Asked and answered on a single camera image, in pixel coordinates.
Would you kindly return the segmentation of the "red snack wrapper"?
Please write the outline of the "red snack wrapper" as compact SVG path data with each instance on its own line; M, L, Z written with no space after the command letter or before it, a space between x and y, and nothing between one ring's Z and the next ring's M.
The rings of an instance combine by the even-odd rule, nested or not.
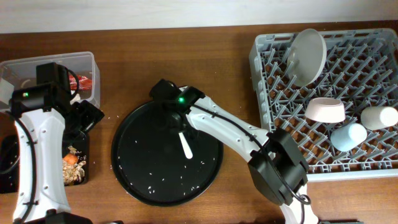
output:
M79 81L79 90L91 90L93 87L93 81L86 76L77 75ZM77 82L73 75L69 74L70 89L77 89Z

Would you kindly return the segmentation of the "white plastic fork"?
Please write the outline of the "white plastic fork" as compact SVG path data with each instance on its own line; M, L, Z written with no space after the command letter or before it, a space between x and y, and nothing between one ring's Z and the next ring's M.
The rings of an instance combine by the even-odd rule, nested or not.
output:
M185 157L187 159L192 159L193 158L193 153L192 153L192 150L191 150L191 148L190 148L190 146L189 146L189 144L188 144L188 142L187 142L187 140L186 140L186 138L184 136L184 133L179 132L178 136L180 138L180 142L181 142Z

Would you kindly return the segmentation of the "orange carrot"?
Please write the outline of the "orange carrot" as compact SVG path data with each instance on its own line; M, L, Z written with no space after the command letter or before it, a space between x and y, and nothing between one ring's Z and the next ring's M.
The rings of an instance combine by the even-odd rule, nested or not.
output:
M78 163L78 156L72 154L72 153L68 153L63 160L70 165L75 165Z

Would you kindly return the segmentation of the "rice and food scraps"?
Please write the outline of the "rice and food scraps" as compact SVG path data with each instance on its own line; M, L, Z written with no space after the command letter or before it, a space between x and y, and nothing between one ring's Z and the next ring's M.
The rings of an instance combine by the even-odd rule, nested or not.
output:
M68 146L68 153L78 156L78 163L75 165L67 164L64 160L63 163L63 183L65 186L72 186L81 184L85 177L86 156L82 151Z

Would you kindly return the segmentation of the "white plate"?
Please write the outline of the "white plate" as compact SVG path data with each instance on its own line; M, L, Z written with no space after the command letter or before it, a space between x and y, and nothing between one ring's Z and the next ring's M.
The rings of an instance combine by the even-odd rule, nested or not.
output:
M295 86L313 83L321 74L326 62L326 42L315 29L301 31L290 46L287 71L290 79L296 76Z

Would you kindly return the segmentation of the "small white bowl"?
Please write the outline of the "small white bowl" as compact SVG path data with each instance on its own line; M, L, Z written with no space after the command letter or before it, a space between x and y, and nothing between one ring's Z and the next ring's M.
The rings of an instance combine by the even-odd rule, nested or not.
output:
M340 123L345 120L345 106L334 98L314 98L309 101L305 117L321 123Z

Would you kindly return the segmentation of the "light blue cup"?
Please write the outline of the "light blue cup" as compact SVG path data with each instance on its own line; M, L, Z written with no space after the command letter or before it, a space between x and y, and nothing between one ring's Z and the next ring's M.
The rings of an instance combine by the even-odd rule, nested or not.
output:
M353 123L334 130L330 140L334 148L341 152L347 152L365 141L367 136L364 126Z

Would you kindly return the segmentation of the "white cup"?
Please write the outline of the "white cup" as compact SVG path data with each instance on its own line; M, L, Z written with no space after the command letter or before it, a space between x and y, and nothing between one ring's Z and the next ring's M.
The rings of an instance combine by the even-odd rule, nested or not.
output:
M371 106L361 113L361 124L371 131L397 124L397 110L390 106Z

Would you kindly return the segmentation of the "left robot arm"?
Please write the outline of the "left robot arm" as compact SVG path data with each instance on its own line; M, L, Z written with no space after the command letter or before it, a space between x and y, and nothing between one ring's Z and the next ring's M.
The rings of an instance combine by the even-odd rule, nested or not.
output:
M19 190L14 223L90 223L71 213L62 180L65 135L88 133L104 113L86 100L73 102L69 76L55 62L36 67L36 86L16 90L7 112L19 143Z

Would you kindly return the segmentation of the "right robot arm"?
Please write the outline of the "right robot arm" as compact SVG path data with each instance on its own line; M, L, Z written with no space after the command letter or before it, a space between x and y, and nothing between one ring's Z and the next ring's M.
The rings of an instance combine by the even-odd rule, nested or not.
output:
M192 86L178 87L161 79L149 95L168 129L195 129L237 152L247 162L255 188L280 207L286 223L319 222L307 195L309 164L287 131L270 132L248 124Z

